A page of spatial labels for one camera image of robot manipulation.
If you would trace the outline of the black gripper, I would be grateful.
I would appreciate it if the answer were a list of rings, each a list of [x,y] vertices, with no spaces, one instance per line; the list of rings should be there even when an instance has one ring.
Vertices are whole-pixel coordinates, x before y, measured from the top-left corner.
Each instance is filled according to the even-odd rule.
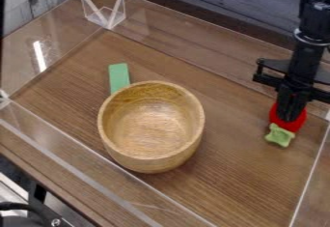
[[[330,65],[321,63],[316,71],[309,71],[306,68],[300,70],[289,60],[265,58],[257,60],[257,65],[253,80],[278,90],[276,112],[281,120],[296,121],[310,100],[330,104],[330,91],[314,87],[314,84],[330,87]],[[292,82],[296,89],[302,88],[310,92],[297,92],[293,97],[289,87],[280,88],[284,82]]]

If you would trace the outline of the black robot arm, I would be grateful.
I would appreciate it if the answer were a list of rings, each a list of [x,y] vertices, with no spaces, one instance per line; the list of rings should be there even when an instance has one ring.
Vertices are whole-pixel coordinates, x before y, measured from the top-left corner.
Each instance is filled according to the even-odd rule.
[[[330,70],[321,62],[330,49],[330,0],[301,0],[298,17],[290,59],[260,58],[253,75],[256,82],[276,88],[276,116],[286,123],[301,117],[310,101],[330,103],[330,91],[314,87],[330,86]]]

